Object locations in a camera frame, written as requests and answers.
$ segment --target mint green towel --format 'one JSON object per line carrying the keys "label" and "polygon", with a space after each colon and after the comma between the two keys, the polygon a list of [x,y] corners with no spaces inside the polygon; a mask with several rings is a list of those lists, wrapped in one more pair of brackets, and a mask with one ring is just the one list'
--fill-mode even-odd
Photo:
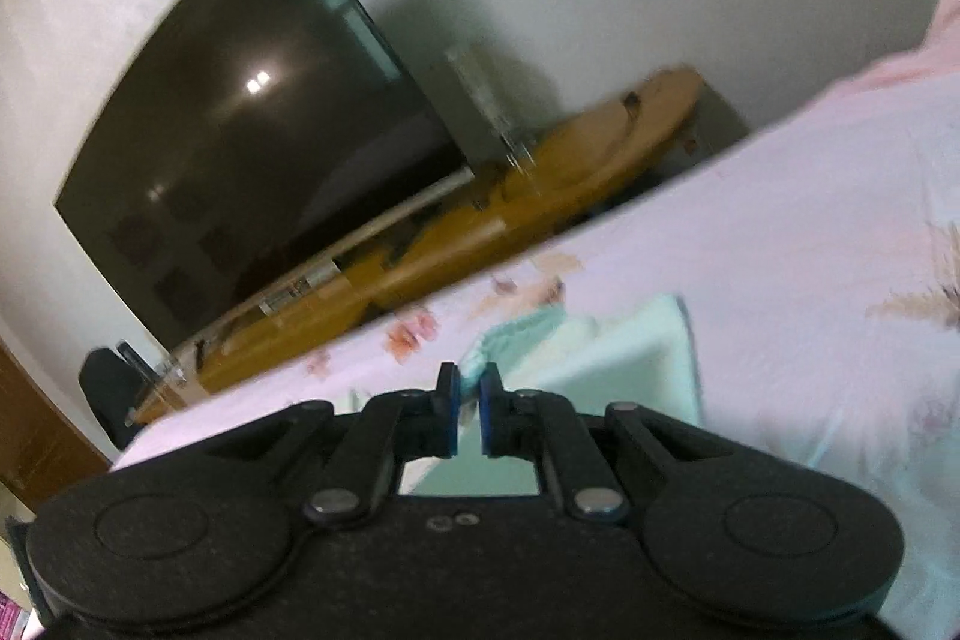
{"label": "mint green towel", "polygon": [[[630,316],[594,319],[545,307],[488,330],[460,362],[464,390],[495,362],[507,390],[563,394],[580,413],[602,415],[617,400],[698,426],[700,391],[693,340],[680,301],[659,295]],[[460,454],[438,461],[411,493],[426,496],[536,494],[533,467],[515,458],[485,458],[480,424],[460,439]]]}

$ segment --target television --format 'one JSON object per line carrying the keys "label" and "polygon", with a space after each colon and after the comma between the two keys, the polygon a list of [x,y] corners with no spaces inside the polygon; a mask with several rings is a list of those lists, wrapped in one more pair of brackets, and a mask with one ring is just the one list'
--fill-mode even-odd
{"label": "television", "polygon": [[56,199],[174,349],[466,159],[357,0],[179,0]]}

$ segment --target bed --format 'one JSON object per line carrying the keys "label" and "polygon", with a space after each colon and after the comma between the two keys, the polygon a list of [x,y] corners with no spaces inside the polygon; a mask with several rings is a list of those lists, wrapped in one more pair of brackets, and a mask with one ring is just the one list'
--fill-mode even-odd
{"label": "bed", "polygon": [[683,299],[709,429],[875,492],[907,554],[883,617],[960,632],[960,0],[928,37],[652,196],[138,435],[120,468],[306,399],[431,387],[547,303]]}

